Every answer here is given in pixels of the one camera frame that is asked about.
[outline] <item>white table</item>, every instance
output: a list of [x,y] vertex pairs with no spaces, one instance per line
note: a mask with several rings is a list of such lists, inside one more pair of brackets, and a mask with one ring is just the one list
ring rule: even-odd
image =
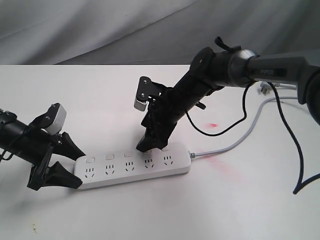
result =
[[[29,123],[59,102],[63,130],[87,154],[134,148],[145,112],[133,108],[140,76],[173,86],[188,66],[0,66],[0,108]],[[182,118],[170,141],[191,152],[229,146],[250,126],[260,103],[253,86],[248,120],[219,137],[196,132]],[[242,117],[243,89],[205,97],[206,110],[190,115],[207,132]],[[292,90],[279,90],[294,96]],[[320,171],[320,127],[306,106],[283,104],[305,157],[305,177]],[[218,124],[209,128],[208,123]],[[68,170],[74,162],[55,155]],[[18,157],[0,164],[0,239],[3,240],[315,240],[320,238],[320,181],[292,191],[298,179],[296,147],[275,103],[264,108],[252,134],[234,150],[195,159],[189,173],[92,190],[26,187],[30,164]]]

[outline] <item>gray fabric backdrop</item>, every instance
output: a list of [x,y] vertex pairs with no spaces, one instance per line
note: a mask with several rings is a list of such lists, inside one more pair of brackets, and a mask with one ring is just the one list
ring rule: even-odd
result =
[[0,64],[188,64],[216,36],[320,48],[318,0],[0,0]]

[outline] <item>socket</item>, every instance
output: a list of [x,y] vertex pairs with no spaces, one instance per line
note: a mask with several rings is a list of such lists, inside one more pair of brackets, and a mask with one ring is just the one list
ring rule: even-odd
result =
[[82,180],[79,190],[100,188],[146,179],[189,172],[191,158],[180,142],[170,143],[160,150],[147,152],[136,149],[82,156],[74,166],[74,175]]

